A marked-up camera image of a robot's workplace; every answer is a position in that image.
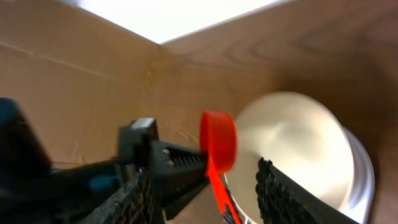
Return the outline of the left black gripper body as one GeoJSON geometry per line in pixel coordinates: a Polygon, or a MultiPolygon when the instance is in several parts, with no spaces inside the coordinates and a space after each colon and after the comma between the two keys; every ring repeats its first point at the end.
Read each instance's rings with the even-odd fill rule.
{"type": "Polygon", "coordinates": [[[80,223],[137,178],[130,170],[117,160],[52,167],[16,102],[1,98],[1,223],[80,223]]]}

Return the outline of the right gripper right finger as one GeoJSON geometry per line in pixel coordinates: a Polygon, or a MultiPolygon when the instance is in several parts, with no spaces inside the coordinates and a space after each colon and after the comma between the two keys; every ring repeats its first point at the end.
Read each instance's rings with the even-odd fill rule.
{"type": "Polygon", "coordinates": [[[260,158],[256,193],[263,223],[271,224],[356,224],[276,168],[260,158]]]}

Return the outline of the red plastic measuring scoop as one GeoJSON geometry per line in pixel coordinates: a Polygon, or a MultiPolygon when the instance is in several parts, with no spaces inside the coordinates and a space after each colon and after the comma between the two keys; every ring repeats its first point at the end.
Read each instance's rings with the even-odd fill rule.
{"type": "Polygon", "coordinates": [[[230,193],[220,177],[233,167],[237,145],[236,127],[228,114],[219,111],[202,113],[200,150],[207,153],[206,176],[225,223],[241,223],[230,193]]]}

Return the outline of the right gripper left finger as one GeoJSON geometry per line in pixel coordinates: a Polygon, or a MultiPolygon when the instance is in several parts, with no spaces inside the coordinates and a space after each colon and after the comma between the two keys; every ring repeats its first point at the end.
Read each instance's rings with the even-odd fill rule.
{"type": "Polygon", "coordinates": [[[94,209],[81,224],[164,224],[164,216],[145,169],[135,180],[120,189],[94,209]]]}

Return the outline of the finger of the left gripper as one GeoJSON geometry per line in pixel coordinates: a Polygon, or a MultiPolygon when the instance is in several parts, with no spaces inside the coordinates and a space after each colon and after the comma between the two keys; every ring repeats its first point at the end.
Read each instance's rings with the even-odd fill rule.
{"type": "Polygon", "coordinates": [[[174,219],[208,184],[207,153],[163,141],[152,141],[149,172],[166,220],[174,219]]]}

